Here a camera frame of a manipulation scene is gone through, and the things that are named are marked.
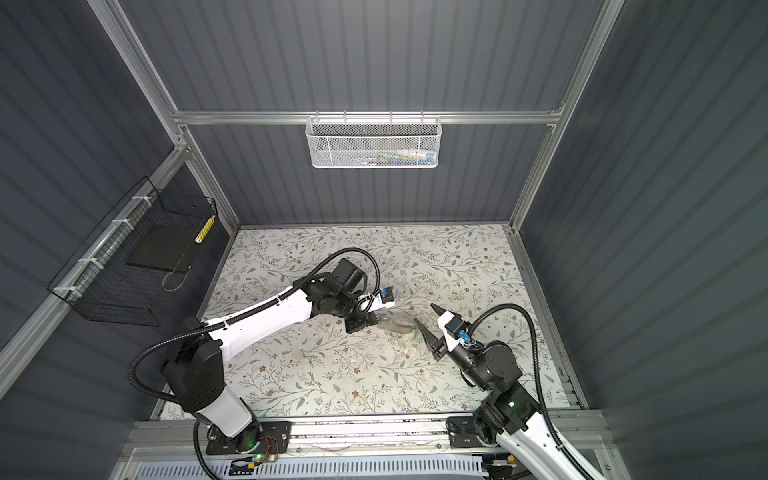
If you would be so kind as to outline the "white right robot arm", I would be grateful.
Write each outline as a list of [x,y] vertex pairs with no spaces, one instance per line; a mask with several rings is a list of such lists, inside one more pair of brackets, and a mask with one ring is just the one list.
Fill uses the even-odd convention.
[[[438,316],[442,335],[433,335],[420,321],[415,325],[433,357],[449,357],[468,385],[487,393],[472,414],[475,436],[482,444],[504,448],[537,479],[604,477],[560,435],[550,417],[541,386],[536,328],[525,308],[515,303],[498,304],[472,323],[436,304],[431,308]],[[484,344],[474,337],[483,321],[505,310],[520,313],[528,325],[535,395],[520,383],[522,370],[508,344],[499,340]]]

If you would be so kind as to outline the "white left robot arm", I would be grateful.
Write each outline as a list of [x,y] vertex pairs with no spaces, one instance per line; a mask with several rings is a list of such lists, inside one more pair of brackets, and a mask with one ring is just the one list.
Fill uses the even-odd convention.
[[224,364],[258,341],[318,315],[341,319],[348,334],[375,324],[376,311],[395,305],[394,291],[377,285],[365,293],[366,286],[366,273],[343,258],[330,272],[311,273],[269,300],[205,324],[214,331],[172,342],[161,373],[175,403],[227,439],[259,436],[255,413],[226,385]]

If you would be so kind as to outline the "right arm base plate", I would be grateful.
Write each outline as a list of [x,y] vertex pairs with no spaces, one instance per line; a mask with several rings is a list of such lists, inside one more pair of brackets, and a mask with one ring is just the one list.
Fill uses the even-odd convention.
[[449,444],[454,449],[491,448],[496,443],[482,440],[476,431],[475,422],[470,415],[449,416],[445,421]]

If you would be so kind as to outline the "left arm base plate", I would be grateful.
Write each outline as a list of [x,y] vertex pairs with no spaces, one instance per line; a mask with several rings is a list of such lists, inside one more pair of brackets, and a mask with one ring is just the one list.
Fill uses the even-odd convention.
[[207,455],[278,455],[287,452],[293,424],[288,421],[254,421],[234,437],[209,426],[206,432]]

